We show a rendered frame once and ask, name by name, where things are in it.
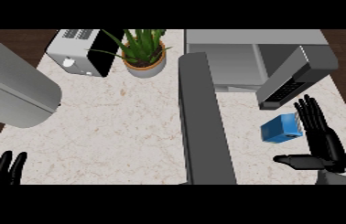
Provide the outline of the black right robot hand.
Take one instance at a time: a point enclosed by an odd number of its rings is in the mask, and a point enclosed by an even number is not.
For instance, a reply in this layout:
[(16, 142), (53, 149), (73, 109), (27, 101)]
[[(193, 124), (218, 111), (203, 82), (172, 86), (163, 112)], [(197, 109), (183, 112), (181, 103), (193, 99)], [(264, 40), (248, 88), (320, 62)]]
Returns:
[(346, 151), (338, 135), (328, 126), (320, 106), (305, 94), (294, 104), (305, 131), (308, 155), (276, 155), (273, 161), (294, 170), (325, 170), (330, 173), (346, 172)]

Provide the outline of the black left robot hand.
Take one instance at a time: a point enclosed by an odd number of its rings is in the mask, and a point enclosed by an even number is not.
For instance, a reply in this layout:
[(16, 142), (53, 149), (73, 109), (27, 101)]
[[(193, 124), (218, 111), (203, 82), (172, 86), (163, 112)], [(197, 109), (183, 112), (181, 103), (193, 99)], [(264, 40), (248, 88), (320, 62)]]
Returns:
[(26, 152), (20, 152), (11, 159), (11, 152), (5, 151), (0, 156), (0, 185), (19, 185), (21, 179)]

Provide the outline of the blue milk carton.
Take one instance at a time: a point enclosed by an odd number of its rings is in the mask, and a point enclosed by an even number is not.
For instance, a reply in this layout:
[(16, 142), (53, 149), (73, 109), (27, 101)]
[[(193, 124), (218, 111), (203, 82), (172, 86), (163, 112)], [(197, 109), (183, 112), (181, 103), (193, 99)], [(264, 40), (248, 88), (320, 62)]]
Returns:
[(265, 143), (279, 144), (302, 136), (296, 113), (279, 114), (261, 127), (260, 137)]

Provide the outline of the dark grey microwave door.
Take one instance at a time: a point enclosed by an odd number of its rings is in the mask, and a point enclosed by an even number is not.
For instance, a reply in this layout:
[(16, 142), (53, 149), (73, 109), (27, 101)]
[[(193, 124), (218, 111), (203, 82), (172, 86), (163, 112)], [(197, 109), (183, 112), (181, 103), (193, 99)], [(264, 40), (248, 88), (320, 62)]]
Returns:
[(234, 185), (227, 140), (203, 52), (178, 58), (180, 131), (187, 185)]

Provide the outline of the grey microwave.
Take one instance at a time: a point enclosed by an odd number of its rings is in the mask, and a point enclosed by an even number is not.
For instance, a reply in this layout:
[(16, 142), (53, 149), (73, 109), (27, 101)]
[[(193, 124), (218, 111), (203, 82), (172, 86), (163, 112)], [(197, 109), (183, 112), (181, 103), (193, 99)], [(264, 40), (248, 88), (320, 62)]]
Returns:
[(186, 29), (183, 51), (205, 54), (217, 92), (252, 92), (277, 109), (329, 73), (338, 59), (317, 29)]

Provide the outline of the silver toaster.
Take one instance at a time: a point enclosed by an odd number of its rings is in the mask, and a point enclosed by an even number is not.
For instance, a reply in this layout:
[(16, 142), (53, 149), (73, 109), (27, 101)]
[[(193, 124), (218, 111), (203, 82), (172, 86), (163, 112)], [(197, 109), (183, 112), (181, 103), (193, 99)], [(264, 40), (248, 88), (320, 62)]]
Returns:
[(106, 77), (118, 44), (100, 29), (58, 29), (45, 54), (69, 73)]

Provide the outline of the green potted plant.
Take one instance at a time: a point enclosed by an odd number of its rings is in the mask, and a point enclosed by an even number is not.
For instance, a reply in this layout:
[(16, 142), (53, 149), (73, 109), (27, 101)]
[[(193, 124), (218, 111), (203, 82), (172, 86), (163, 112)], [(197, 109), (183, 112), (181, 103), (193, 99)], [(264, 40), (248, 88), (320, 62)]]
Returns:
[(89, 48), (88, 51), (118, 57), (134, 77), (147, 79), (156, 76), (165, 67), (165, 51), (169, 49), (160, 40), (165, 30), (135, 29), (134, 34), (128, 29), (119, 29), (116, 34), (104, 29), (101, 32), (118, 48), (115, 51)]

